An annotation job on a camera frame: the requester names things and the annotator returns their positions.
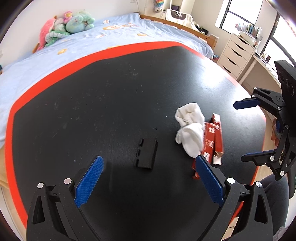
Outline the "small black plastic block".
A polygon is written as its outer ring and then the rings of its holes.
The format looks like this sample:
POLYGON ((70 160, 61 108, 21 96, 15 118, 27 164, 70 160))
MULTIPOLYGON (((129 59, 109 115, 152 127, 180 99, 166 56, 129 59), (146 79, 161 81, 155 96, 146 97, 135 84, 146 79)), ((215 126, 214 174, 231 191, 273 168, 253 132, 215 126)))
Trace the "small black plastic block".
POLYGON ((158 139, 140 138, 133 166, 142 172, 151 172, 154 168, 158 148, 158 139))

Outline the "white sock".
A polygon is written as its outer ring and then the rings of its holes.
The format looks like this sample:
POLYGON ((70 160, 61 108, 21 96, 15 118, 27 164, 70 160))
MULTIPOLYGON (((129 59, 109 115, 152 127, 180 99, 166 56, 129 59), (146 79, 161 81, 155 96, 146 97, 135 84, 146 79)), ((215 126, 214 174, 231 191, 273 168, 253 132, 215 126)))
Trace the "white sock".
POLYGON ((188 103, 176 110, 175 119, 180 125, 175 141, 181 144, 192 158, 201 154, 204 147, 205 117, 197 103, 188 103))

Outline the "short red carton box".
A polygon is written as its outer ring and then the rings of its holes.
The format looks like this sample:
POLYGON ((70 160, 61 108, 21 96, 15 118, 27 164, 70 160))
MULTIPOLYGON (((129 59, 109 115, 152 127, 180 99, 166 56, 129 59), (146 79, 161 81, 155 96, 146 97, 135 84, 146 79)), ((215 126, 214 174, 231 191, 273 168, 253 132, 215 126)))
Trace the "short red carton box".
POLYGON ((215 140, 214 140, 214 152, 213 152, 213 164, 222 166, 222 156, 224 154, 223 135, 221 118, 219 114, 212 114, 211 123, 215 125, 215 140))

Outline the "white desk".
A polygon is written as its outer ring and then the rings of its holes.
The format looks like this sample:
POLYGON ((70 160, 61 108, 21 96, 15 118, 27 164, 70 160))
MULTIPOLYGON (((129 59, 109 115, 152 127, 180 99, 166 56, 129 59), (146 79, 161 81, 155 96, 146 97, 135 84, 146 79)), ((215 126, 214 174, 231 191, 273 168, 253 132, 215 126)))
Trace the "white desk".
POLYGON ((247 62, 236 80, 249 94, 253 92, 255 87, 281 93, 281 85, 276 74, 255 54, 247 62))

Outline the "pink plush toy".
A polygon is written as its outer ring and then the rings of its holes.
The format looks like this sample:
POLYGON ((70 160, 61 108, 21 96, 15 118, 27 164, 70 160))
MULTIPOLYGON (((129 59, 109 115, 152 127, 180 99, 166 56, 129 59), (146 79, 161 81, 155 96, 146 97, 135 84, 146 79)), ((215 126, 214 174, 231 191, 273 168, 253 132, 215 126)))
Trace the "pink plush toy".
POLYGON ((44 48, 44 46, 46 44, 45 37, 53 29, 55 21, 56 21, 56 18, 50 18, 49 20, 46 21, 46 23, 44 23, 44 25, 41 28, 40 33, 39 33, 39 42, 38 42, 38 46, 36 48, 36 51, 44 48))

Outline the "white drawer cabinet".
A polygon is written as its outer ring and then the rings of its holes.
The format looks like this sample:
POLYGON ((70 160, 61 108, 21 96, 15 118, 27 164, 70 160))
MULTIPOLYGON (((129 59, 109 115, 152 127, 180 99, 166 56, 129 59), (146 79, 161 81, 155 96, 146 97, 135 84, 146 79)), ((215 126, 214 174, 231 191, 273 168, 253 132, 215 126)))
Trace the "white drawer cabinet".
POLYGON ((242 74, 255 48, 236 34, 231 34, 217 64, 235 80, 242 74))

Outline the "white tote bag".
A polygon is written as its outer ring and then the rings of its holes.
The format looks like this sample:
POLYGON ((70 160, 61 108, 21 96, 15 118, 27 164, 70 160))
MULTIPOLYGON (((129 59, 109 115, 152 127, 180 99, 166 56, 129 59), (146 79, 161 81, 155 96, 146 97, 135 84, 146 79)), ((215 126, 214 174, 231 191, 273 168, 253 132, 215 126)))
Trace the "white tote bag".
POLYGON ((190 14, 181 13, 173 9, 166 9, 166 20, 199 31, 190 14))

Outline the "green plush toy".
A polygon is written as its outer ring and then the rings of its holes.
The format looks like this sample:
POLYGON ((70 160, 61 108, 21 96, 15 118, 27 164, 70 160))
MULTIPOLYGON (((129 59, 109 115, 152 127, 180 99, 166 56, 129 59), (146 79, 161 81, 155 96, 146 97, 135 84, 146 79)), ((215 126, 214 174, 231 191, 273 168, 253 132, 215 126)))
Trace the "green plush toy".
POLYGON ((90 13, 83 10, 72 15, 72 18, 66 23, 66 31, 75 34, 94 28, 95 18, 90 13))

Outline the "bed with blue sheet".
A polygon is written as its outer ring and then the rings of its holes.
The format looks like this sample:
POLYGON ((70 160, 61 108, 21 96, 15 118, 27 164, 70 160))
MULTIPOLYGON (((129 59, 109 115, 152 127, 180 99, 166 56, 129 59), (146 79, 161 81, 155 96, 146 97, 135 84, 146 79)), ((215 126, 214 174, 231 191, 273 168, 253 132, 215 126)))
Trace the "bed with blue sheet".
POLYGON ((160 22, 142 19, 131 13, 97 21, 91 30, 58 40, 35 54, 4 67, 1 73, 1 145, 6 138, 9 113, 14 102, 31 86, 53 71, 87 55, 142 42, 172 41, 182 43, 207 58, 212 48, 192 33, 160 22))

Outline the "rainbow plush hanging toy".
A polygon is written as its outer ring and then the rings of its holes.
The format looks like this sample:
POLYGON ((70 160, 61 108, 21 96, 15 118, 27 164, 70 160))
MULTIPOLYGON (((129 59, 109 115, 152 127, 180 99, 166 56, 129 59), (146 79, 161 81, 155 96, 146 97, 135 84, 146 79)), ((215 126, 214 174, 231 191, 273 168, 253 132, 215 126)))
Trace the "rainbow plush hanging toy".
POLYGON ((164 0, 154 0, 154 12, 160 13, 164 9, 164 0))

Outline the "long red carton box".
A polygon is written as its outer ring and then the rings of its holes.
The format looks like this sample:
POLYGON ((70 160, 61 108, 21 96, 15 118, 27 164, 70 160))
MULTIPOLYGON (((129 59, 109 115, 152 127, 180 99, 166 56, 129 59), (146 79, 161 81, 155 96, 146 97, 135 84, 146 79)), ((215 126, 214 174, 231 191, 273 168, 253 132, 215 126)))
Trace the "long red carton box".
POLYGON ((215 125, 213 123, 205 123, 204 130, 204 147, 201 154, 211 164, 213 160, 215 141, 215 125))

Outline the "red and black table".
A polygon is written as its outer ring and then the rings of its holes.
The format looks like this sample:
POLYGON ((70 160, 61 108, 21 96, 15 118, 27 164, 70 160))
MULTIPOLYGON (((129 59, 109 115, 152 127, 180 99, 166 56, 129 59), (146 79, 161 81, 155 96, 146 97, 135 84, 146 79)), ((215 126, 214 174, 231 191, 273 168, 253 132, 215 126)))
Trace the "red and black table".
POLYGON ((6 129, 6 173, 16 211, 27 223, 38 183, 56 185, 96 155, 104 170, 82 212, 102 240, 197 240, 214 216, 193 178, 192 158, 175 141, 177 108, 196 102, 222 122, 222 172, 251 184, 265 116, 237 110, 248 92, 208 58, 178 43, 119 46, 53 71, 13 104, 6 129), (133 166, 140 138, 158 139, 151 172, 133 166))

